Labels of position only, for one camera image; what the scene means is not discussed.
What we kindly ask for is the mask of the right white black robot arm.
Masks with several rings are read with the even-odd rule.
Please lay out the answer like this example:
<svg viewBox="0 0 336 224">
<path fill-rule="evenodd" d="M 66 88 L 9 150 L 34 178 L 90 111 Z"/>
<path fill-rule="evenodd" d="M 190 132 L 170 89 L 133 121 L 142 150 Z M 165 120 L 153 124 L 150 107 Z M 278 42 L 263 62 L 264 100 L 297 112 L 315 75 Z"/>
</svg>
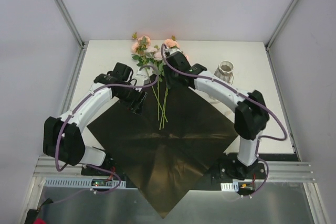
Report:
<svg viewBox="0 0 336 224">
<path fill-rule="evenodd" d="M 250 178 L 258 164 L 258 138 L 269 121 L 268 112 L 260 107 L 265 105 L 263 95 L 257 90 L 240 92 L 206 67 L 200 64 L 191 66 L 180 51 L 169 53 L 161 50 L 161 55 L 168 86 L 186 86 L 202 91 L 234 112 L 234 129 L 240 137 L 239 152 L 237 161 L 226 168 L 225 173 L 239 180 Z"/>
</svg>

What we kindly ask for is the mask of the black wrapping paper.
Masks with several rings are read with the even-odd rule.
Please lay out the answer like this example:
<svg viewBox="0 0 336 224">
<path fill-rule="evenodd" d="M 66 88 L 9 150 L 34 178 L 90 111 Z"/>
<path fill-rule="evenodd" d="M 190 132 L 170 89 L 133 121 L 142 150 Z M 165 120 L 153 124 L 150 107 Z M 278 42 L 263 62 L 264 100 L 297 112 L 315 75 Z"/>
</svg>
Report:
<svg viewBox="0 0 336 224">
<path fill-rule="evenodd" d="M 89 131 L 161 217 L 166 217 L 236 139 L 233 123 L 190 88 L 165 90 L 167 122 L 159 128 L 147 89 L 142 112 L 115 103 Z"/>
</svg>

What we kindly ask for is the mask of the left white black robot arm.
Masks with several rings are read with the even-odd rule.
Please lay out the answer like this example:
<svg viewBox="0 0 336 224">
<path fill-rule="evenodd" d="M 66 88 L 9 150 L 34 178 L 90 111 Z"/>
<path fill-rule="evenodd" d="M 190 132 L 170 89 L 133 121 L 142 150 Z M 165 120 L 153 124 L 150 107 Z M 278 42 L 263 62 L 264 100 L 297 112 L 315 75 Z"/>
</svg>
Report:
<svg viewBox="0 0 336 224">
<path fill-rule="evenodd" d="M 82 133 L 96 113 L 113 98 L 138 113 L 146 97 L 143 87 L 149 83 L 143 67 L 133 72 L 131 67 L 118 62 L 113 70 L 96 76 L 89 91 L 71 109 L 57 118 L 50 116 L 44 123 L 43 152 L 55 159 L 56 170 L 64 169 L 61 162 L 65 166 L 90 164 L 99 176 L 108 175 L 111 164 L 106 160 L 106 152 L 86 145 Z"/>
</svg>

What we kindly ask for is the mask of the cream ribbon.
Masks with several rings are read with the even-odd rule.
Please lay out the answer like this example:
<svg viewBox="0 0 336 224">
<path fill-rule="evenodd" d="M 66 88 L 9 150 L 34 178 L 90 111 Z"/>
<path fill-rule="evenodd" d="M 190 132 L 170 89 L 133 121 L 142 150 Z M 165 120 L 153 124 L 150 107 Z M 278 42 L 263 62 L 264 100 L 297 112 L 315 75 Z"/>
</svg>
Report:
<svg viewBox="0 0 336 224">
<path fill-rule="evenodd" d="M 218 101 L 217 99 L 209 96 L 207 101 L 214 106 L 219 112 L 223 113 L 225 116 L 229 116 L 231 114 L 233 114 L 232 110 L 226 106 L 225 104 L 221 103 L 220 101 Z"/>
</svg>

